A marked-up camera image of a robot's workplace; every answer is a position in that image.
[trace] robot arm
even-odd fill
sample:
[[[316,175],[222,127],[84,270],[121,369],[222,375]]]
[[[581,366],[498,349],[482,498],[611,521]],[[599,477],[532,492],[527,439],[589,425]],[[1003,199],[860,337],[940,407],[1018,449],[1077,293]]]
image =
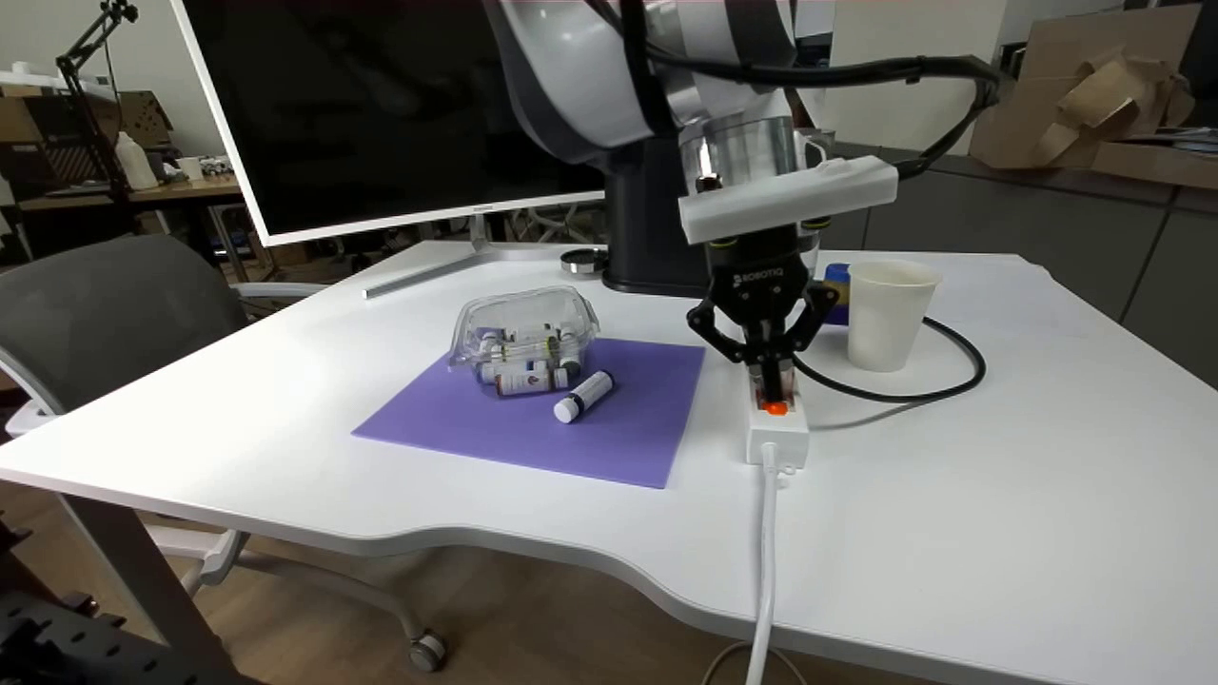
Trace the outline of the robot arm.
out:
[[[985,68],[962,62],[797,73],[786,0],[482,0],[482,6],[513,110],[542,148],[600,165],[611,175],[605,158],[622,148],[649,141],[682,148],[685,188],[670,188],[668,202],[685,245],[708,261],[708,289],[690,325],[720,355],[751,366],[758,407],[768,412],[792,398],[792,355],[812,346],[835,303],[798,261],[797,224],[895,202],[904,175],[877,157],[808,167],[777,86],[918,77],[995,82]],[[736,318],[741,337],[725,335],[716,311]]]

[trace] computer screen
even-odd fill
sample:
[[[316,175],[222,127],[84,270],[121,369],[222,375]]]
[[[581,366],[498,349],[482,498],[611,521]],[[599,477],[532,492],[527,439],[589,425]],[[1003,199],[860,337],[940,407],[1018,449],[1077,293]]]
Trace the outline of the computer screen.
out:
[[[263,245],[527,205],[605,179],[510,110],[481,0],[177,0]]]

